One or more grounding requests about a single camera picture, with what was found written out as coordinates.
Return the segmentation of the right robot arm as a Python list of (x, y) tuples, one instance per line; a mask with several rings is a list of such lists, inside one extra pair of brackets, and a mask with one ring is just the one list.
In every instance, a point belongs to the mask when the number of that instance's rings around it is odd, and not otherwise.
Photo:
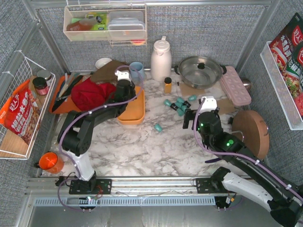
[(225, 168), (212, 178), (228, 191), (240, 193), (269, 211), (283, 227), (294, 227), (303, 214), (303, 187), (284, 179), (255, 157), (236, 136), (224, 132), (218, 110), (200, 113), (187, 109), (183, 128), (192, 121), (192, 130), (199, 146), (220, 160), (239, 168), (256, 183), (244, 182)]

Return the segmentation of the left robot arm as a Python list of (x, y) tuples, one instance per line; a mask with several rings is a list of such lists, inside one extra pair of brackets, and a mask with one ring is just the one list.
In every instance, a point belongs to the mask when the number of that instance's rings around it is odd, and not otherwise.
[(95, 175), (87, 153), (94, 128), (119, 117), (126, 110), (127, 104), (135, 98), (137, 93), (134, 83), (122, 79), (118, 81), (116, 91), (105, 104), (86, 112), (68, 113), (57, 138), (58, 149), (74, 164), (79, 180), (89, 182)]

